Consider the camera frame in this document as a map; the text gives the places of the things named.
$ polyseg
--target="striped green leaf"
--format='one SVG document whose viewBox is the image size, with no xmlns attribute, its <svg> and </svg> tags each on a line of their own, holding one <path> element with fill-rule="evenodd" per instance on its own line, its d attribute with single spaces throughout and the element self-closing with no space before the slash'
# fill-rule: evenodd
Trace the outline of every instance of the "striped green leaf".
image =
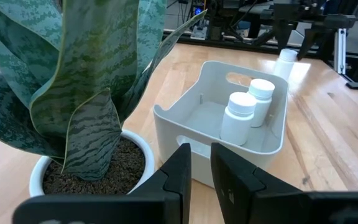
<svg viewBox="0 0 358 224">
<path fill-rule="evenodd" d="M 121 126 L 110 89 L 80 105 L 72 114 L 67 131 L 63 172 L 84 180 L 98 180 L 107 172 Z"/>
<path fill-rule="evenodd" d="M 5 15 L 1 8 L 0 41 L 27 64 L 39 83 L 46 83 L 52 77 L 58 50 L 43 37 Z"/>
<path fill-rule="evenodd" d="M 12 20 L 41 35 L 56 49 L 60 48 L 62 15 L 55 0 L 0 0 L 0 9 Z"/>
<path fill-rule="evenodd" d="M 132 86 L 137 70 L 139 0 L 65 0 L 58 70 L 32 97 L 30 114 L 43 135 L 65 136 L 70 116 L 110 87 L 112 97 Z"/>
<path fill-rule="evenodd" d="M 64 158 L 64 139 L 45 139 L 32 126 L 29 110 L 0 74 L 0 141 L 26 152 Z"/>
<path fill-rule="evenodd" d="M 137 76 L 152 61 L 161 43 L 167 0 L 140 0 L 137 26 Z"/>
<path fill-rule="evenodd" d="M 159 46 L 157 53 L 155 54 L 151 65 L 142 72 L 142 75 L 138 76 L 131 89 L 122 97 L 121 101 L 117 101 L 117 110 L 119 114 L 119 120 L 124 123 L 125 119 L 131 115 L 135 110 L 137 104 L 143 96 L 146 86 L 150 80 L 152 73 L 161 60 L 169 54 L 179 37 L 191 26 L 193 26 L 200 19 L 204 18 L 206 11 L 192 17 L 189 21 L 182 24 L 177 30 L 172 32 Z"/>
<path fill-rule="evenodd" d="M 31 96 L 43 85 L 30 73 L 27 65 L 12 54 L 0 41 L 0 70 L 7 84 L 28 108 Z"/>
</svg>

